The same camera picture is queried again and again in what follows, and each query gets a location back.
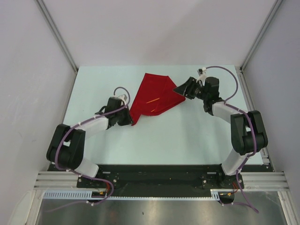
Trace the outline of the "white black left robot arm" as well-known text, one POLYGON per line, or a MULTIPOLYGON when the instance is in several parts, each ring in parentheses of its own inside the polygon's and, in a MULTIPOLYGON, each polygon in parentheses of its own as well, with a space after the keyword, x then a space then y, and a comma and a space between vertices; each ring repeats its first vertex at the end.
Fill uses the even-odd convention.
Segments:
POLYGON ((85 141, 115 125, 131 125, 133 120, 129 113, 129 100, 125 94, 110 97, 107 105, 92 118, 72 127, 59 124, 47 150, 46 159, 59 170, 72 170, 87 176, 87 182, 95 188, 101 186, 104 178, 98 173, 99 166, 84 157, 85 141))

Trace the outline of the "red cloth napkin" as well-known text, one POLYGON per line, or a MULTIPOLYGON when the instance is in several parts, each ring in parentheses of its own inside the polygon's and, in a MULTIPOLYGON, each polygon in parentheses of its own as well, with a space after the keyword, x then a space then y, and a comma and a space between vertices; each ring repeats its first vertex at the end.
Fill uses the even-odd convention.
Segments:
POLYGON ((130 115, 135 125, 143 116, 158 116, 185 101, 185 97, 175 92, 176 84, 169 76, 146 73, 140 84, 130 109, 130 115), (160 98, 158 101, 146 102, 160 98))

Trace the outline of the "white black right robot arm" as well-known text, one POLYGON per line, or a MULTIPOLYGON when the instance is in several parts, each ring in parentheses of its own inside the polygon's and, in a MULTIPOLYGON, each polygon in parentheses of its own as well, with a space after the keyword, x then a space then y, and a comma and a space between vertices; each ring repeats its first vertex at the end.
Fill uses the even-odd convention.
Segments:
POLYGON ((202 100, 206 113, 230 124, 232 150, 221 164, 223 172, 216 176, 221 188, 229 187, 233 183, 232 175, 240 173, 245 163, 268 145, 261 113, 246 112, 225 102, 219 96, 219 79, 215 77, 205 78, 204 83, 190 77, 173 91, 188 99, 202 100))

